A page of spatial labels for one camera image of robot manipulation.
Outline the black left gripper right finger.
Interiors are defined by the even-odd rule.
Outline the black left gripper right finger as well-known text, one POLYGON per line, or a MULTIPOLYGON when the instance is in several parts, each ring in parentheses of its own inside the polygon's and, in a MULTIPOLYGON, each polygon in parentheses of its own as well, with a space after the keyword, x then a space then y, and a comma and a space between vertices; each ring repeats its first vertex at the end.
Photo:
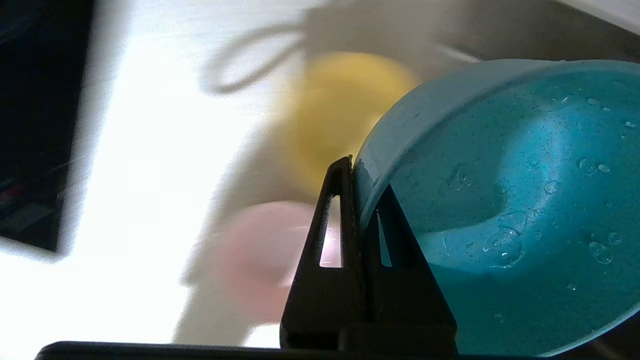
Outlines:
POLYGON ((363 233, 365 319, 358 350, 457 353, 457 322, 418 245, 393 187, 363 233))

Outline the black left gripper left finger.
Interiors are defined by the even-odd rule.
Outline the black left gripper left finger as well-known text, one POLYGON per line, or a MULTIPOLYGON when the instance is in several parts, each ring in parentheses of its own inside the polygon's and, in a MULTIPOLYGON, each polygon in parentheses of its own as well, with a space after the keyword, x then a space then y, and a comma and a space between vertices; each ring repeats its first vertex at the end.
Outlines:
POLYGON ((361 246, 356 236, 352 162, 330 164, 318 196, 280 326, 282 349, 338 349, 343 329, 364 319, 361 246), (339 197, 339 268, 320 265, 332 200, 339 197))

